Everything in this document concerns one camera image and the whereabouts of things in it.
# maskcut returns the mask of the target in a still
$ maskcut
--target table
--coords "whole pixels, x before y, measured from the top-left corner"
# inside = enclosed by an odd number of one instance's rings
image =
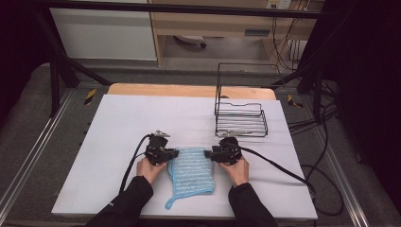
[[[244,95],[245,98],[264,94],[262,96],[267,100],[230,100],[234,103],[260,102],[267,115],[270,131],[263,139],[239,138],[240,145],[259,151],[303,177],[280,102],[274,100],[272,90],[223,87],[222,94],[234,96],[241,89],[251,91],[252,95]],[[188,96],[190,91],[195,96]],[[214,135],[214,95],[215,88],[206,86],[113,85],[97,109],[52,213],[76,217],[92,216],[100,211],[118,194],[134,149],[147,133],[155,130],[169,133],[168,148],[217,145],[220,138]],[[244,153],[244,156],[251,164],[250,182],[274,217],[317,218],[305,185],[250,153]],[[166,210],[165,203],[172,196],[172,182],[164,171],[154,184],[154,196],[142,210],[141,217],[233,218],[227,200],[231,182],[217,164],[214,165],[214,179],[216,189],[212,195],[177,200],[171,210]]]

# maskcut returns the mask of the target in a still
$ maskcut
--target person's left hand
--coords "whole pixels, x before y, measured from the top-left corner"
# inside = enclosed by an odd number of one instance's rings
[[[152,184],[159,173],[167,166],[167,163],[154,166],[147,157],[143,158],[136,165],[136,176],[144,176],[147,181]]]

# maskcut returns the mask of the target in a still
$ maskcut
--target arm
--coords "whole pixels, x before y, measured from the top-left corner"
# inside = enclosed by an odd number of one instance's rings
[[[235,226],[278,226],[249,183],[249,163],[244,157],[234,165],[223,167],[234,186],[229,192],[229,203],[235,215]]]
[[[153,196],[151,184],[166,164],[153,166],[148,158],[142,159],[136,167],[134,177],[127,189],[107,204],[86,227],[134,226],[139,219],[142,208]]]

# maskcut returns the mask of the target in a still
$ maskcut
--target white board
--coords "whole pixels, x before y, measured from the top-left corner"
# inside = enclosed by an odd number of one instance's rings
[[[289,171],[304,177],[279,101],[230,99],[236,104],[259,102],[265,111],[269,134],[239,138],[251,148]],[[167,148],[212,147],[215,132],[213,98],[105,95],[82,147],[65,181],[52,213],[63,216],[94,215],[118,194],[141,138],[160,130],[171,135]],[[145,151],[146,140],[140,149]],[[250,183],[275,218],[317,218],[307,187],[266,161],[243,151],[250,163]],[[136,162],[127,185],[135,175]],[[143,218],[232,218],[228,202],[231,182],[214,166],[216,189],[212,195],[194,196],[165,204],[172,196],[166,171],[153,185],[154,195],[142,210]]]

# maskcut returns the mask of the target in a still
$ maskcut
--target white cabinet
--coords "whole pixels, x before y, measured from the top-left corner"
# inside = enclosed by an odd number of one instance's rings
[[[147,3],[147,0],[113,2]],[[51,12],[70,58],[156,61],[148,12],[86,9],[51,9]]]

